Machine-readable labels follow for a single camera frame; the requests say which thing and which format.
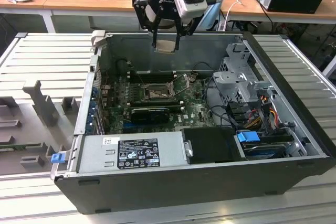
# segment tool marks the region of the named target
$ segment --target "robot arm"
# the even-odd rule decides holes
[[[208,5],[217,0],[135,0],[134,9],[142,29],[153,33],[152,46],[156,48],[158,29],[176,27],[174,50],[178,50],[180,37],[192,35]]]

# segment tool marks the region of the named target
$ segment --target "blue tab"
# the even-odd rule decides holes
[[[65,163],[65,153],[55,153],[51,156],[52,164]]]
[[[260,138],[256,131],[241,131],[237,134],[240,142],[259,142]]]

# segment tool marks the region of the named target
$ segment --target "floor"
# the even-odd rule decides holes
[[[88,17],[84,16],[56,16],[53,17],[55,27],[59,33],[91,33],[94,29],[89,26]],[[108,31],[138,31],[137,18],[124,17],[94,17],[97,29]],[[267,34],[270,31],[270,23],[256,23],[259,34]],[[313,62],[320,66],[324,58],[330,53],[330,44],[336,40],[330,36],[324,47],[312,59],[321,42],[326,38],[333,25],[309,25],[306,32],[298,40],[297,46]],[[46,33],[43,19],[39,15],[6,14],[0,16],[0,55],[7,45],[13,40],[17,32]]]

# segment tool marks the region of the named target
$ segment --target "table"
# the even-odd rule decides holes
[[[235,0],[224,0],[221,10],[227,13]],[[229,20],[268,22],[263,10],[256,0],[241,0],[230,11]],[[53,15],[136,17],[132,0],[33,0],[31,2],[12,4],[0,0],[0,13],[42,15],[49,33],[55,33]],[[315,14],[268,13],[273,22],[335,24],[336,0],[323,0]]]
[[[54,15],[89,16],[91,27],[92,16],[136,17],[132,0],[32,0],[17,4],[0,0],[0,13],[41,15],[49,33],[56,33]]]
[[[268,22],[269,19],[261,9],[257,0],[240,0],[229,13],[229,20]],[[236,0],[224,0],[221,10],[227,13],[231,4]],[[306,23],[306,24],[335,24],[336,0],[323,0],[315,14],[267,12],[273,22]]]

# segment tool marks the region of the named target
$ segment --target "power supply label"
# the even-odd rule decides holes
[[[160,166],[157,138],[124,140],[118,142],[119,169]]]

